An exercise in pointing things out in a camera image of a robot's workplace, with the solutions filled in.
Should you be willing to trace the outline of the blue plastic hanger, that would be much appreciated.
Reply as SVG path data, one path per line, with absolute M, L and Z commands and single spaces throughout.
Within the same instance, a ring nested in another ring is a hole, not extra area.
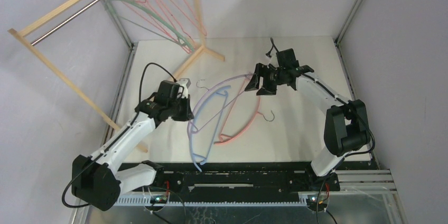
M 215 96 L 213 97 L 207 105 L 203 108 L 195 125 L 197 128 L 201 127 L 205 122 L 207 122 L 213 115 L 215 115 L 222 107 L 224 102 L 224 97 Z M 204 129 L 202 129 L 199 133 L 193 135 L 193 140 L 189 141 L 189 151 L 190 158 L 197 169 L 197 171 L 202 172 L 203 166 L 208 162 L 210 153 L 213 147 L 212 138 L 214 136 L 215 128 L 217 126 L 218 116 L 214 118 Z

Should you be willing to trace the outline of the green plastic hanger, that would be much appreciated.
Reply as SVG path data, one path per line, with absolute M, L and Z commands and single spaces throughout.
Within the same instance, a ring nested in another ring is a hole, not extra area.
M 123 19 L 166 40 L 174 42 L 187 53 L 191 53 L 195 50 L 195 43 L 182 22 L 183 20 L 188 21 L 190 18 L 187 14 L 184 14 L 175 0 L 111 1 L 121 2 L 153 28 L 150 29 L 149 27 L 126 17 Z

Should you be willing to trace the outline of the pink notched hanger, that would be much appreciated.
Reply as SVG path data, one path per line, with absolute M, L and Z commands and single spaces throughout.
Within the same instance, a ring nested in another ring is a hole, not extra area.
M 191 0 L 111 0 L 120 2 L 142 20 L 124 20 L 173 42 L 186 53 L 196 50 L 197 18 Z

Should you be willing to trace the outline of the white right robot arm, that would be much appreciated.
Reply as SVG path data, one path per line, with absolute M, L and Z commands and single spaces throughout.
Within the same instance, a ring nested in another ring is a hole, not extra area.
M 258 96 L 273 96 L 278 86 L 287 85 L 305 95 L 325 115 L 324 147 L 311 161 L 305 183 L 311 190 L 326 184 L 326 176 L 346 158 L 372 152 L 374 136 L 369 128 L 366 105 L 360 99 L 350 100 L 329 87 L 314 69 L 300 65 L 293 49 L 276 52 L 277 66 L 257 63 L 245 91 Z

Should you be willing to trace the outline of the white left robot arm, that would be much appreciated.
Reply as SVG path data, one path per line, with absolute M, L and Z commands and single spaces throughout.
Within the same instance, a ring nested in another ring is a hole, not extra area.
M 84 201 L 83 206 L 109 210 L 118 198 L 134 189 L 148 186 L 157 191 L 164 187 L 165 176 L 151 161 L 121 170 L 120 167 L 133 149 L 162 122 L 172 119 L 188 122 L 194 118 L 190 106 L 190 79 L 176 82 L 164 80 L 156 92 L 140 101 L 129 121 L 109 141 L 89 156 L 78 155 L 72 162 L 72 179 L 62 193 L 66 207 L 66 194 Z

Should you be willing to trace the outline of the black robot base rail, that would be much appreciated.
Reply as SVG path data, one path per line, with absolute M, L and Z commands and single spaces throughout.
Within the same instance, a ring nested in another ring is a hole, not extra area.
M 162 171 L 150 185 L 134 192 L 174 191 L 174 201 L 185 203 L 277 203 L 298 201 L 300 192 L 340 191 L 344 171 L 378 169 L 374 161 L 344 161 L 335 175 L 316 179 L 307 161 L 207 163 L 198 170 L 193 163 L 160 163 Z

